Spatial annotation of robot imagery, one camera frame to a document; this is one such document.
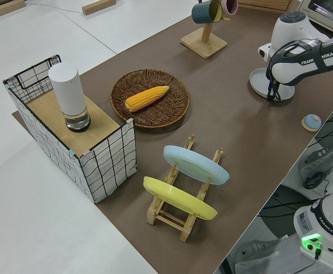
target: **green light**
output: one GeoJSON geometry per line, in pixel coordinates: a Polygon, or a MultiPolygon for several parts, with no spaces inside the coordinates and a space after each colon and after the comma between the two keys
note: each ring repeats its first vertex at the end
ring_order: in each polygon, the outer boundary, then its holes
{"type": "Polygon", "coordinates": [[[314,233],[305,237],[302,237],[302,245],[308,249],[308,245],[312,242],[317,241],[321,237],[321,234],[314,233]]]}
{"type": "Polygon", "coordinates": [[[302,241],[309,241],[309,240],[316,239],[316,238],[319,238],[319,237],[321,237],[321,234],[315,233],[315,234],[312,234],[312,235],[302,237],[302,241]]]}

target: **white table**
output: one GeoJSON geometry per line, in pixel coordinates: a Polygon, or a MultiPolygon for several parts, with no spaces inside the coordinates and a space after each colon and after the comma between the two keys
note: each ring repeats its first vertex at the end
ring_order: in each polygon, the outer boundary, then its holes
{"type": "Polygon", "coordinates": [[[12,117],[2,81],[54,54],[82,74],[190,15],[195,0],[29,0],[0,17],[0,273],[155,273],[12,117]]]}

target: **toaster oven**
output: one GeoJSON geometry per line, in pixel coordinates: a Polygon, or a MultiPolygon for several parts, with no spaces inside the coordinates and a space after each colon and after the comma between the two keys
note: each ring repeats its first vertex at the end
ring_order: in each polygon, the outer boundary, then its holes
{"type": "Polygon", "coordinates": [[[303,0],[299,11],[319,25],[333,31],[333,0],[303,0]]]}

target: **franka emika robot arm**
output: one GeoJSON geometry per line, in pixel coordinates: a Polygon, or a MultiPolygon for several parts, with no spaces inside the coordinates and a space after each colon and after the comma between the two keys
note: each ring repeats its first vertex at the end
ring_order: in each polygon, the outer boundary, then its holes
{"type": "Polygon", "coordinates": [[[316,30],[304,13],[279,17],[268,45],[269,52],[259,48],[264,59],[270,59],[266,70],[268,100],[280,100],[280,84],[294,86],[303,78],[333,70],[333,38],[316,30]]]}
{"type": "MultiPolygon", "coordinates": [[[[279,17],[271,43],[258,52],[268,62],[268,100],[280,100],[280,84],[294,86],[303,78],[333,70],[333,38],[320,33],[298,11],[279,17]]],[[[294,226],[301,251],[333,269],[333,194],[299,208],[294,226]]]]}

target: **blue mug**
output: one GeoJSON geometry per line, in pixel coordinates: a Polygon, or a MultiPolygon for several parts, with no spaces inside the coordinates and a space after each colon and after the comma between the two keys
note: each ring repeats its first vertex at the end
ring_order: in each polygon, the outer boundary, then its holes
{"type": "Polygon", "coordinates": [[[198,0],[192,8],[192,19],[197,24],[216,23],[222,17],[222,6],[219,0],[202,2],[198,0]]]}

